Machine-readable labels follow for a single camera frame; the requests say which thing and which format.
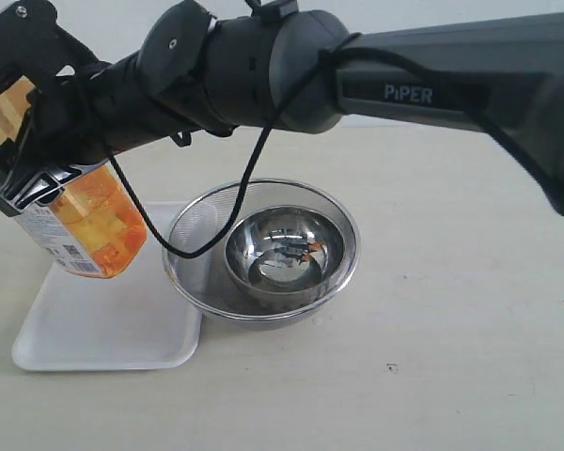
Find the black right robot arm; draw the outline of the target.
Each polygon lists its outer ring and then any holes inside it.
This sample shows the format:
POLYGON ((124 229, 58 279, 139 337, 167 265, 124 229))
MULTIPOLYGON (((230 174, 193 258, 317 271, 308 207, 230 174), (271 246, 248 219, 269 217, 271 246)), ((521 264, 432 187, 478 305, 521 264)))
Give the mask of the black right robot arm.
POLYGON ((0 144, 0 210, 48 203, 109 154, 240 127, 327 132, 359 115, 485 132, 564 216, 564 12, 374 34, 294 1, 220 20, 168 9, 140 49, 101 61, 48 1, 0 11, 0 95, 27 79, 0 144))

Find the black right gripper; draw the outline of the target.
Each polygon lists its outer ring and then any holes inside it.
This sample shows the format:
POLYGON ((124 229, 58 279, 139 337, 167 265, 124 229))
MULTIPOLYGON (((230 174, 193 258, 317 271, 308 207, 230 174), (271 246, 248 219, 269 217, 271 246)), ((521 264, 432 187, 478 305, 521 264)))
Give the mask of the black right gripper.
POLYGON ((98 61, 57 76, 55 91, 46 94, 16 64, 0 64, 0 211, 7 217, 48 205, 70 183, 113 181, 103 153, 94 163, 73 155, 91 136, 79 86, 106 67, 98 61))

